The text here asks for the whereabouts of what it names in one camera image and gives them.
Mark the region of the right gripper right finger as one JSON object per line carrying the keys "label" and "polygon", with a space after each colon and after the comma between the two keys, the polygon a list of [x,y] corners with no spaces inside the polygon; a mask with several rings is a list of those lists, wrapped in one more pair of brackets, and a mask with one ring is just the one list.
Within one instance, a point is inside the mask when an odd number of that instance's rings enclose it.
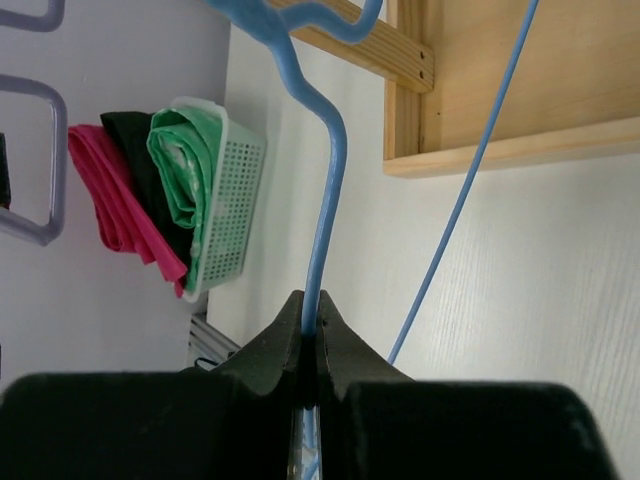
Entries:
{"label": "right gripper right finger", "polygon": [[344,321],[328,294],[316,336],[325,479],[615,479],[589,408],[566,386],[418,381]]}

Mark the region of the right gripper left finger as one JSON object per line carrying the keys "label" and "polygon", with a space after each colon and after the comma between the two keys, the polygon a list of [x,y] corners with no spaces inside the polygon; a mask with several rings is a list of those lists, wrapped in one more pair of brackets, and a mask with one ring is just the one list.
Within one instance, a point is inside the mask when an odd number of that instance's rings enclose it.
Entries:
{"label": "right gripper left finger", "polygon": [[5,479],[288,479],[303,295],[218,367],[38,373],[1,396]]}

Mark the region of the pink trousers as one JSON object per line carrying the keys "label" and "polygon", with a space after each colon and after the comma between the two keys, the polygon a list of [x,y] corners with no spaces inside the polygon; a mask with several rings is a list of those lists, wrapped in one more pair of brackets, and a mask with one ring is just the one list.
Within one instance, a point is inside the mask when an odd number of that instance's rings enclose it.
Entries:
{"label": "pink trousers", "polygon": [[134,194],[132,176],[105,129],[77,125],[68,129],[71,160],[94,204],[100,238],[110,250],[131,253],[156,264],[175,295],[184,294],[187,266],[174,253]]}

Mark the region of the green trousers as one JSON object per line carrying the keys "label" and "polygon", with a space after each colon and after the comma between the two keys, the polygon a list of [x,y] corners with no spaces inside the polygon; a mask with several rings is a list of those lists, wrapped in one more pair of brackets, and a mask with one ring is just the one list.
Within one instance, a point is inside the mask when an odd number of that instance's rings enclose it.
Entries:
{"label": "green trousers", "polygon": [[185,280],[189,291],[195,289],[197,282],[222,130],[218,114],[180,105],[152,115],[146,141],[173,223],[193,233]]}

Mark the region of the black trousers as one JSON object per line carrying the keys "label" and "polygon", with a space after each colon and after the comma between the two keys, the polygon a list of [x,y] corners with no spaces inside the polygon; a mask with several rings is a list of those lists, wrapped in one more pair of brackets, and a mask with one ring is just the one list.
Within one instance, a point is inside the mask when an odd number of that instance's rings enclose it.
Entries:
{"label": "black trousers", "polygon": [[142,208],[176,256],[189,267],[193,229],[173,221],[158,168],[147,149],[152,115],[139,111],[108,112],[102,113],[100,119],[124,156]]}

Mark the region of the light blue hanger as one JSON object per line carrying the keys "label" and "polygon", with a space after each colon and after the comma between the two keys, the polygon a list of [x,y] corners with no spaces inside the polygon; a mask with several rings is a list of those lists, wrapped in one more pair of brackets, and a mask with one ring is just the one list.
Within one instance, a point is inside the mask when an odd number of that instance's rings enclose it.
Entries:
{"label": "light blue hanger", "polygon": [[[316,320],[320,287],[346,171],[348,136],[339,110],[305,78],[293,46],[292,33],[302,28],[316,27],[329,35],[330,38],[347,46],[353,46],[364,41],[372,33],[379,20],[383,3],[381,1],[364,2],[360,13],[353,21],[346,19],[343,14],[338,12],[337,8],[323,1],[299,1],[287,7],[274,7],[268,1],[210,1],[208,5],[222,13],[232,24],[269,50],[289,95],[319,118],[327,129],[330,143],[328,172],[314,233],[302,302],[301,329],[303,338],[312,340],[317,332]],[[397,334],[387,359],[383,362],[388,367],[395,365],[453,234],[494,131],[537,7],[536,1],[531,1],[527,5],[503,79],[456,203],[411,309]]]}

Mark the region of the white plastic basket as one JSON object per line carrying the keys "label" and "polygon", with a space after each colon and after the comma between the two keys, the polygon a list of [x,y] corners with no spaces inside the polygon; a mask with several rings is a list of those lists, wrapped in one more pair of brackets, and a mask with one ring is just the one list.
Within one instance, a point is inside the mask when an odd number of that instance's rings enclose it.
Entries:
{"label": "white plastic basket", "polygon": [[213,101],[183,96],[175,98],[171,105],[195,107],[217,115],[222,121],[210,212],[203,229],[195,283],[183,294],[185,301],[195,303],[203,293],[242,272],[267,141],[230,119],[226,109]]}

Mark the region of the aluminium mounting rail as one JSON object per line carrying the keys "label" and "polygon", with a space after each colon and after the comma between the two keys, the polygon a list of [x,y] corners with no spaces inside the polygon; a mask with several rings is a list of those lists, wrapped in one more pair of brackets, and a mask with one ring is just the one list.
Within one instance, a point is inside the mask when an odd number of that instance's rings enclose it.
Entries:
{"label": "aluminium mounting rail", "polygon": [[187,366],[205,371],[216,368],[240,350],[240,346],[211,326],[204,313],[191,316]]}

